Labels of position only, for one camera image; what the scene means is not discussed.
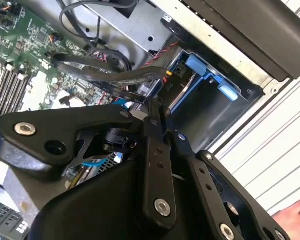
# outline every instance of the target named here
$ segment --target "hole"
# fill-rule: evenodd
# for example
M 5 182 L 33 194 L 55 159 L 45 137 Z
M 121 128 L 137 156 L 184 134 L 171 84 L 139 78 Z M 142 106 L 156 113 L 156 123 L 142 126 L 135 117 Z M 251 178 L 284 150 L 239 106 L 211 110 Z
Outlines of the hole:
M 212 191 L 212 187 L 211 187 L 209 184 L 206 184 L 205 187 L 206 187 L 208 190 Z
M 240 224 L 240 218 L 239 218 L 239 213 L 237 212 L 235 207 L 230 202 L 224 202 L 223 205 L 226 212 L 228 213 L 228 216 L 230 217 L 232 224 L 235 227 L 238 227 Z
M 225 229 L 224 229 L 224 232 L 225 232 L 228 236 L 231 235 L 231 232 L 230 232 L 230 230 L 229 230 L 228 228 L 225 228 Z
M 268 229 L 266 229 L 264 227 L 263 231 L 264 231 L 264 233 L 265 233 L 265 235 L 267 236 L 268 239 L 270 239 L 270 240 L 276 240 L 275 236 Z
M 282 233 L 278 230 L 275 230 L 276 235 L 279 237 L 280 240 L 286 240 L 286 238 L 282 235 Z
M 157 166 L 158 166 L 158 168 L 160 168 L 160 169 L 163 169 L 163 168 L 164 168 L 164 165 L 162 164 L 162 162 L 158 162 L 158 163 L 157 163 Z
M 163 204 L 163 203 L 159 203 L 159 207 L 160 207 L 162 210 L 164 210 L 164 211 L 166 211 L 166 210 L 167 210 L 167 207 L 166 207 L 166 205 L 165 205 L 165 204 Z
M 130 149 L 134 149 L 137 145 L 138 145 L 138 144 L 137 144 L 136 141 L 131 141 L 131 142 L 128 144 L 128 147 L 129 147 Z
M 28 133 L 28 132 L 30 132 L 30 131 L 31 131 L 31 128 L 30 128 L 30 127 L 28 127 L 28 126 L 21 126 L 21 127 L 20 127 L 20 130 L 21 130 L 21 131 L 23 131 L 23 132 L 26 132 L 26 133 Z
M 66 145 L 58 140 L 47 141 L 44 148 L 48 153 L 54 156 L 61 156 L 67 152 Z

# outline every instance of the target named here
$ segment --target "black metal bracket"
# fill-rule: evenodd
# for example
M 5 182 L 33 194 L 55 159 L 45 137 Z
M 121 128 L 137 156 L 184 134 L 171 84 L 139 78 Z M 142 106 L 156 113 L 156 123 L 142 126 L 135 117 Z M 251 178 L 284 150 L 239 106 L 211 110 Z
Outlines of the black metal bracket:
M 289 240 L 211 153 L 201 151 L 195 156 L 187 137 L 175 130 L 169 109 L 156 100 L 148 102 L 148 109 L 143 122 L 117 105 L 19 112 L 0 118 L 0 160 L 36 179 L 34 183 L 60 178 L 67 167 L 82 159 L 112 151 L 128 156 L 48 203 L 36 218 L 30 239 L 77 239 L 73 237 L 78 231 L 72 232 L 76 223 L 66 217 L 74 206 L 78 203 L 78 212 L 87 216 L 110 201 L 118 207 L 107 206 L 97 217 L 103 239 L 120 235 L 163 240 L 281 240 L 278 231 Z M 31 124 L 32 129 L 23 129 L 27 134 L 32 130 L 31 135 L 17 133 L 18 123 Z M 53 224 L 62 227 L 51 226 L 50 216 Z M 130 223 L 109 232 L 106 226 L 114 216 Z M 80 221 L 82 234 L 88 239 L 95 236 L 95 229 L 85 228 L 90 219 Z M 64 238 L 65 228 L 71 238 Z
M 81 131 L 95 136 L 110 128 L 129 128 L 134 119 L 119 105 L 7 114 L 0 117 L 0 159 L 34 178 L 58 179 L 75 157 Z M 18 123 L 31 124 L 35 133 L 18 134 Z
M 210 173 L 222 186 L 220 198 L 226 209 L 236 210 L 232 216 L 232 226 L 236 227 L 247 240 L 282 240 L 280 232 L 287 240 L 289 236 L 275 220 L 257 203 L 245 188 L 208 151 L 200 151 L 196 156 L 205 163 L 205 173 Z

